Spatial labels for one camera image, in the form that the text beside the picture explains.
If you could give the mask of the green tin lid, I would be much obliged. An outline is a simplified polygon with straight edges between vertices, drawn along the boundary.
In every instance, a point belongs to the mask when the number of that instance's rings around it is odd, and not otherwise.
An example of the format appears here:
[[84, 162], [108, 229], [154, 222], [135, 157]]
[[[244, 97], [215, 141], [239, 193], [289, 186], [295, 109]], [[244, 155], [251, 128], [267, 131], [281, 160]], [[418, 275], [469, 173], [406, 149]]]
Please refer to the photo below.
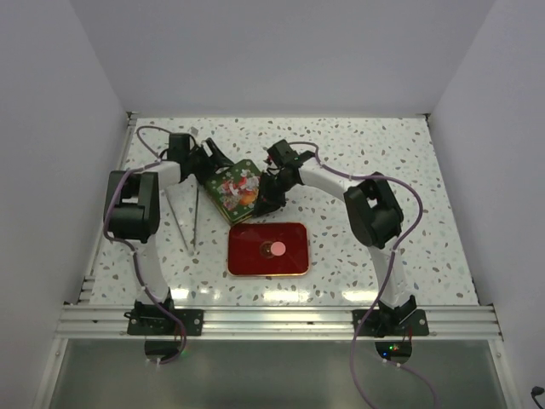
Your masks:
[[243, 159], [208, 179], [204, 189], [217, 210], [230, 224], [250, 217], [259, 194], [261, 171], [250, 159]]

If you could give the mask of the steel serving tongs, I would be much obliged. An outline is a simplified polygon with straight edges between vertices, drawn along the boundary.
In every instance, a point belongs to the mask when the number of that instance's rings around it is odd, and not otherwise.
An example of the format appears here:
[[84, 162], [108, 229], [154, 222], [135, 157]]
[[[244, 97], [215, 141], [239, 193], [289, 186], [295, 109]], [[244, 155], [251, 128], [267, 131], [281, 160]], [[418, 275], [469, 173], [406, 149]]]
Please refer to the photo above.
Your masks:
[[200, 188], [196, 182], [185, 187], [169, 187], [165, 192], [169, 209], [189, 255], [197, 253]]

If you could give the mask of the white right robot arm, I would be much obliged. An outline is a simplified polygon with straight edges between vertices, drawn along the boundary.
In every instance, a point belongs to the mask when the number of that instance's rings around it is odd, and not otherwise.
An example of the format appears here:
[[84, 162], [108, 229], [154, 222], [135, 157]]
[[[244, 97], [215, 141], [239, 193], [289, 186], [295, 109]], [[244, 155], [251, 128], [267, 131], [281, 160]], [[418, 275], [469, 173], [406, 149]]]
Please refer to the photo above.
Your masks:
[[[407, 183], [380, 172], [349, 175], [325, 164], [318, 155], [318, 145], [309, 142], [312, 151], [297, 152], [286, 140], [267, 149], [267, 170], [261, 174], [258, 196], [252, 214], [264, 216], [286, 206], [286, 193], [297, 185], [314, 187], [342, 201], [356, 240], [371, 256], [379, 284], [377, 304], [379, 323], [389, 334], [399, 334], [416, 311], [416, 297], [408, 288], [399, 256], [401, 242], [422, 220], [423, 204], [418, 193]], [[391, 183], [412, 193], [418, 205], [413, 224], [404, 230], [404, 213]]]

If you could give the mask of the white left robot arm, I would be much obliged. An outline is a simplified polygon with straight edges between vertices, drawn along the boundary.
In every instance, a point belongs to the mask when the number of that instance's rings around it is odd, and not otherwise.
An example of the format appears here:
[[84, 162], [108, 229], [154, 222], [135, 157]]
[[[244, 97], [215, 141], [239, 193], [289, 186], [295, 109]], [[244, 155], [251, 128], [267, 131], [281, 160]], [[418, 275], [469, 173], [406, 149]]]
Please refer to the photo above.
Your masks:
[[158, 257], [156, 234], [161, 222], [160, 193], [195, 176], [204, 184], [234, 162], [208, 138], [203, 143], [187, 133], [169, 134], [168, 146], [139, 168], [114, 170], [108, 176], [103, 213], [104, 237], [129, 250], [135, 271], [135, 303], [154, 305], [146, 322], [157, 334], [172, 332], [177, 314]]

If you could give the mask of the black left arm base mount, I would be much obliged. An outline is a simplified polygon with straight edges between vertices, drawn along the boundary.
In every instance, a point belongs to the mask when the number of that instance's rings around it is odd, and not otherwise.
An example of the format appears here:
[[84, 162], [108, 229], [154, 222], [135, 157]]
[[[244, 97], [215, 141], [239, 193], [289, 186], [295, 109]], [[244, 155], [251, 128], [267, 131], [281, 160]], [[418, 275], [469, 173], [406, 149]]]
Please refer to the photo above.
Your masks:
[[131, 336], [199, 337], [204, 324], [202, 309], [178, 309], [171, 298], [159, 305], [136, 301], [134, 307], [123, 316], [129, 321], [127, 333]]

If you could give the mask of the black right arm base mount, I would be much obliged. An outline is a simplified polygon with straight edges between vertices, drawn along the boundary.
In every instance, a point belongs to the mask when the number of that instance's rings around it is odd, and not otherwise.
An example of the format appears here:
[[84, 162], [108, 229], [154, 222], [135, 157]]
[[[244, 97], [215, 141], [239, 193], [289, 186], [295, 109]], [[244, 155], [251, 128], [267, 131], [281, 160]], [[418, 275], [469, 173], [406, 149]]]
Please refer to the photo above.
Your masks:
[[396, 308], [378, 302], [375, 309], [352, 311], [353, 328], [359, 337], [425, 337], [430, 334], [424, 309], [417, 307], [416, 298]]

